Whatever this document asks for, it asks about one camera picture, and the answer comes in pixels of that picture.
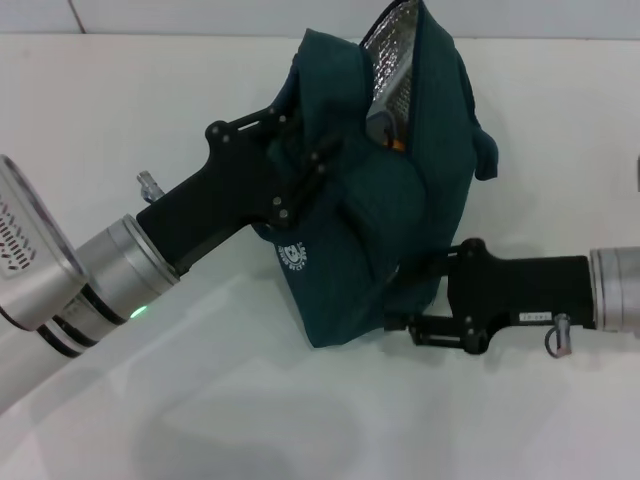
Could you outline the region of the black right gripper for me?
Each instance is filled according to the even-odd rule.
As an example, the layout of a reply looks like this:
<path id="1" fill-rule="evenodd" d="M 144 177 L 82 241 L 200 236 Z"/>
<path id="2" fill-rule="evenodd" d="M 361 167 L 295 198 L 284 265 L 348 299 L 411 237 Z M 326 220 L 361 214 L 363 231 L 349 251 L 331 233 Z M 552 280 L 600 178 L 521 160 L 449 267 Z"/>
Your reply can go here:
<path id="1" fill-rule="evenodd" d="M 584 255 L 501 259 L 484 241 L 409 257 L 395 280 L 448 277 L 452 316 L 388 313 L 384 330 L 407 331 L 415 345 L 484 353 L 507 327 L 549 325 L 566 346 L 566 325 L 595 328 L 589 260 Z"/>

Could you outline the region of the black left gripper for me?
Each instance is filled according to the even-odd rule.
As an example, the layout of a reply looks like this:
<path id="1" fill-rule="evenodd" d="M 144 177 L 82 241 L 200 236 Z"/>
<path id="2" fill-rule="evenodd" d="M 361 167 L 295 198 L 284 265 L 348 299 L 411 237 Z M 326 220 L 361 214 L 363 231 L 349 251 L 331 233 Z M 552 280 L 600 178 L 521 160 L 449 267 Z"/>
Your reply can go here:
<path id="1" fill-rule="evenodd" d="M 270 107 L 205 130 L 204 166 L 137 214 L 161 257 L 186 273 L 252 223 L 297 225 L 322 192 L 344 139 L 323 135 L 305 145 L 299 107 Z M 274 142 L 274 166 L 267 158 Z"/>

